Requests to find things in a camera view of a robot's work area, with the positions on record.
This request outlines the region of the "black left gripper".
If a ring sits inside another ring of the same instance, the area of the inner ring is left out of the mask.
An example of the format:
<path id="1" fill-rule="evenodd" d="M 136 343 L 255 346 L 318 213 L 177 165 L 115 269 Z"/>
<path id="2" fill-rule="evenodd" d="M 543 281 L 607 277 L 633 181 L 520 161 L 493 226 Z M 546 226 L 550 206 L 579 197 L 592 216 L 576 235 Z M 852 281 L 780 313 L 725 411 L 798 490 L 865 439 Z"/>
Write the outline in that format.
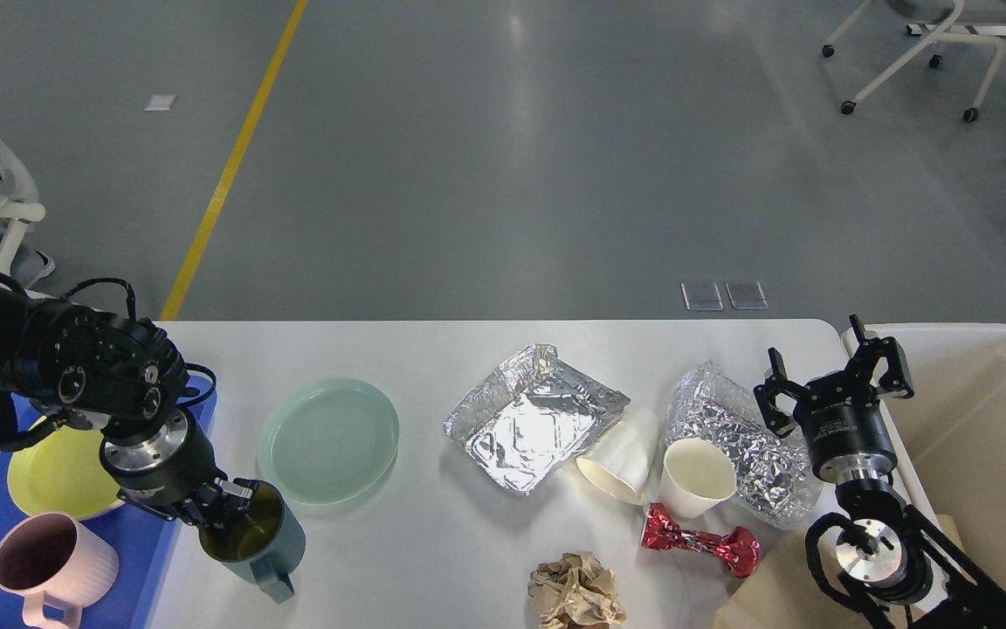
<path id="1" fill-rule="evenodd" d="M 220 529 L 224 518 L 247 513 L 260 485 L 259 480 L 225 479 L 206 434 L 180 410 L 136 445 L 103 439 L 100 463 L 119 486 L 121 501 L 197 529 Z"/>

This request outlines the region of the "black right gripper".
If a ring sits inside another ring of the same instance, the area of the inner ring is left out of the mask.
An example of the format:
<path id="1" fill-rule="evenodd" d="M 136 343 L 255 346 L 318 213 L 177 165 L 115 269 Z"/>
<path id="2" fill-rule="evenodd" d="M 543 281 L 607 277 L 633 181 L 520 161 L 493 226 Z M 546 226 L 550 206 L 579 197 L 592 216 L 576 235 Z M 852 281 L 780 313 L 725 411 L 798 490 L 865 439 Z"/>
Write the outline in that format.
<path id="1" fill-rule="evenodd" d="M 898 459 L 879 400 L 915 394 L 897 338 L 870 337 L 857 314 L 849 323 L 856 350 L 844 374 L 799 385 L 788 378 L 782 354 L 769 348 L 765 382 L 752 391 L 767 429 L 779 439 L 799 430 L 815 476 L 827 483 L 890 477 Z M 794 410 L 780 409 L 779 397 L 793 401 Z"/>

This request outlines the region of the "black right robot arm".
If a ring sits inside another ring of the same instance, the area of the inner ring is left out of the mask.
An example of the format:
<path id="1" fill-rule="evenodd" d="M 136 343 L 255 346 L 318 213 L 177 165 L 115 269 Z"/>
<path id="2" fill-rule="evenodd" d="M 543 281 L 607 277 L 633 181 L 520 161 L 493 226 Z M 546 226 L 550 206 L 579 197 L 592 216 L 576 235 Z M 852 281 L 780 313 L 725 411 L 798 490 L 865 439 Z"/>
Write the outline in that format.
<path id="1" fill-rule="evenodd" d="M 835 489 L 839 510 L 805 534 L 810 576 L 873 628 L 892 626 L 894 606 L 910 628 L 1006 628 L 1006 590 L 894 489 L 899 459 L 882 402 L 913 397 L 905 351 L 867 333 L 857 314 L 850 326 L 856 349 L 841 370 L 799 384 L 770 348 L 752 391 L 767 429 L 799 431 L 811 471 Z"/>

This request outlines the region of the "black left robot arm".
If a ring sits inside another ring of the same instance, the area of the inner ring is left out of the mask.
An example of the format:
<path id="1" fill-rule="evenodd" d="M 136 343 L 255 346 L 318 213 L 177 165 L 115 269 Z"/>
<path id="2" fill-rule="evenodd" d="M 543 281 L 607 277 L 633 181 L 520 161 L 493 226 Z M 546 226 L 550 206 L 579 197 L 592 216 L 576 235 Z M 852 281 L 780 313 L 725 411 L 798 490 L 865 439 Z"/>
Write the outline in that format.
<path id="1" fill-rule="evenodd" d="M 0 273 L 0 450 L 60 427 L 101 433 L 101 468 L 121 501 L 165 521 L 223 530 L 252 510 L 257 482 L 231 480 L 192 415 L 216 376 L 167 333 L 69 298 L 35 298 Z"/>

